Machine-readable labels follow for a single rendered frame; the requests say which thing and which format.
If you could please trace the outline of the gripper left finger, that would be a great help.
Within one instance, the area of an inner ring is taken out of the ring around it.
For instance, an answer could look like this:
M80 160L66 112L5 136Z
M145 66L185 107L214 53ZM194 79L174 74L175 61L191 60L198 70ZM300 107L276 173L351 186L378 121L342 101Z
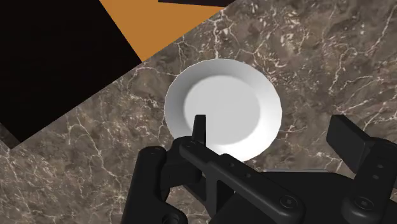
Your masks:
M120 224L188 224L185 213L167 203L170 189L185 187L219 224L253 211L274 224L302 224L305 205L293 192L229 154L205 145L206 117L197 115L191 136L175 139L169 150L147 146L137 157Z

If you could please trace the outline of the white plate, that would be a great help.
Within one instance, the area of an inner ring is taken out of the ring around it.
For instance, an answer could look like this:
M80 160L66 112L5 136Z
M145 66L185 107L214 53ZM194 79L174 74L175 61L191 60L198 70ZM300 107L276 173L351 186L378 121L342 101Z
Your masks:
M206 117L206 145L245 162L263 153L282 123L279 94L265 75L232 59L203 60L171 83L164 103L167 127L190 136L196 115Z

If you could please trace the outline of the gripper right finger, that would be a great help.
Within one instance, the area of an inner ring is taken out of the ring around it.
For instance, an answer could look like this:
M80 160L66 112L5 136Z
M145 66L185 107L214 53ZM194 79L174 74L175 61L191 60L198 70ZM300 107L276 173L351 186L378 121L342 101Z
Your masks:
M397 144L369 136L345 115L332 115L327 143L355 173L341 213L349 224L397 224Z

